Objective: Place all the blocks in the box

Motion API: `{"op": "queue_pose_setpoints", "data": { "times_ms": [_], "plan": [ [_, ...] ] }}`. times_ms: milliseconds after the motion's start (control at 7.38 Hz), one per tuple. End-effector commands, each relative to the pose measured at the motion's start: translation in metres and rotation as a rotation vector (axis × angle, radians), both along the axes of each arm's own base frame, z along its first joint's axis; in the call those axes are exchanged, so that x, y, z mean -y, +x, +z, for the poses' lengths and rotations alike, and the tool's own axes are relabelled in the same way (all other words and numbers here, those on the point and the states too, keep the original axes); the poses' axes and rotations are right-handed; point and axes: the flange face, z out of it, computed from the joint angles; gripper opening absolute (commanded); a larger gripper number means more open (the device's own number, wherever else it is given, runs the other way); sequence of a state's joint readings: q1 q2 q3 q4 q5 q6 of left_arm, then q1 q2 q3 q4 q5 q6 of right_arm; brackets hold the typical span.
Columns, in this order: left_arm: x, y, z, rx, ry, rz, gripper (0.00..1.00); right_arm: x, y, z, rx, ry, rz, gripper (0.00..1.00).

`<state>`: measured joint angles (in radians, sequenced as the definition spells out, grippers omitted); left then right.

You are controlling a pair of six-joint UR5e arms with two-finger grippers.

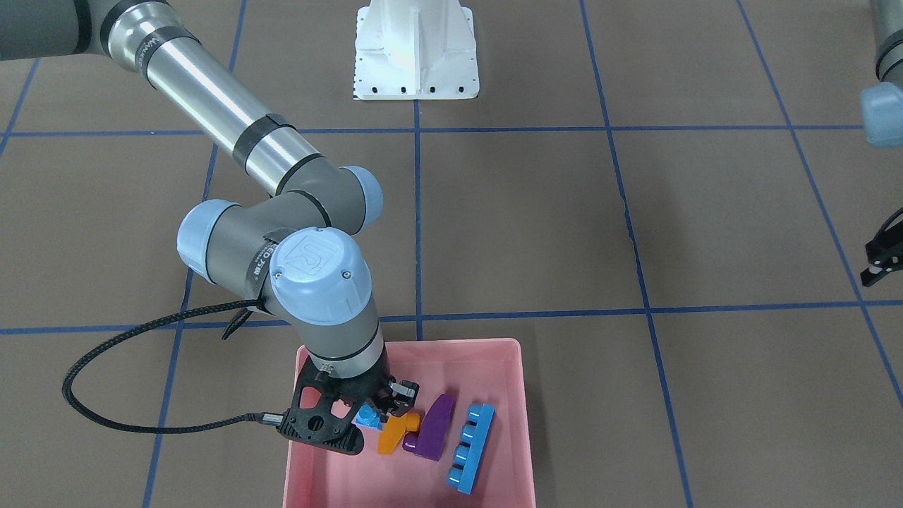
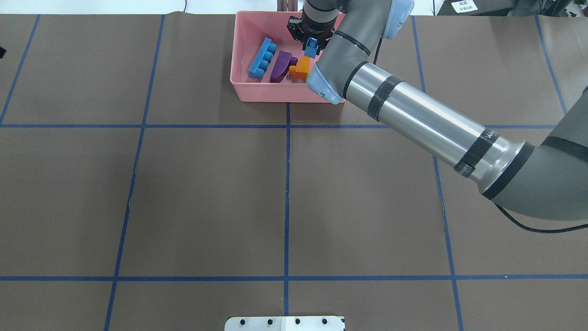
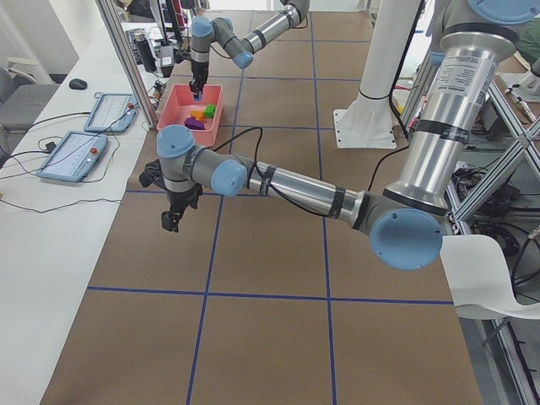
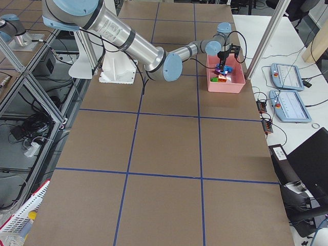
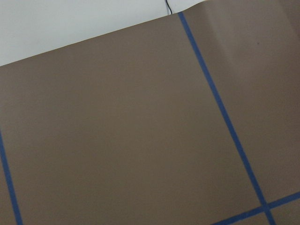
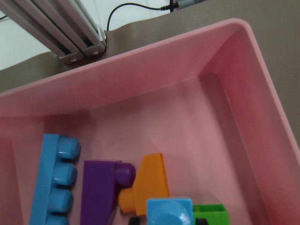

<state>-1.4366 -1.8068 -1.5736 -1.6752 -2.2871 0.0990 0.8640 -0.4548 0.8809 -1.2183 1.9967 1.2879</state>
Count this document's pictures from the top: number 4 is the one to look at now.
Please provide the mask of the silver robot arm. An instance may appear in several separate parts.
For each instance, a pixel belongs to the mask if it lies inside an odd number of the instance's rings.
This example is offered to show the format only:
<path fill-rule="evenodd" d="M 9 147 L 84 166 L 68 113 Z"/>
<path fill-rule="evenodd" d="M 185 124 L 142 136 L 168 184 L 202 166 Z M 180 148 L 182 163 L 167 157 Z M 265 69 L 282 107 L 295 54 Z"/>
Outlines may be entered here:
<path fill-rule="evenodd" d="M 103 1 L 43 1 L 43 20 L 48 27 L 66 31 L 93 30 L 119 51 L 126 52 L 144 65 L 151 80 L 175 81 L 182 73 L 182 63 L 198 53 L 219 58 L 224 69 L 229 54 L 239 55 L 240 48 L 231 44 L 231 25 L 220 23 L 216 34 L 193 41 L 172 52 L 155 47 L 106 8 Z"/>

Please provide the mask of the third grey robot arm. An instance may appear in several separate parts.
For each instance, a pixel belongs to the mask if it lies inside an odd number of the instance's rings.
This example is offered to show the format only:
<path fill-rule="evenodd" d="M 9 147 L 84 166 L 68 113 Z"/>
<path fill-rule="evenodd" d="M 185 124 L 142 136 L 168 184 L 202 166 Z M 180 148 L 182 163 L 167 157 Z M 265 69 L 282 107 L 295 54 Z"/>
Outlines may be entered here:
<path fill-rule="evenodd" d="M 12 51 L 33 51 L 32 37 L 15 14 L 1 16 L 1 38 Z"/>

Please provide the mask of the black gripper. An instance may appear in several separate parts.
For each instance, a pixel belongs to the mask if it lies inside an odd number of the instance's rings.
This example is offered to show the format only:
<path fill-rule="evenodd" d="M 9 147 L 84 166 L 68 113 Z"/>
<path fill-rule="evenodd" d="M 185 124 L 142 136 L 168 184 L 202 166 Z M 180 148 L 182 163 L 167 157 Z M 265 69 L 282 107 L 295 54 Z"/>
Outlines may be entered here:
<path fill-rule="evenodd" d="M 234 58 L 237 59 L 239 57 L 241 46 L 230 44 L 223 47 L 223 50 L 217 53 L 217 57 L 220 59 L 219 62 L 219 72 L 224 73 L 224 67 L 226 64 L 226 59 L 230 54 L 234 54 Z"/>

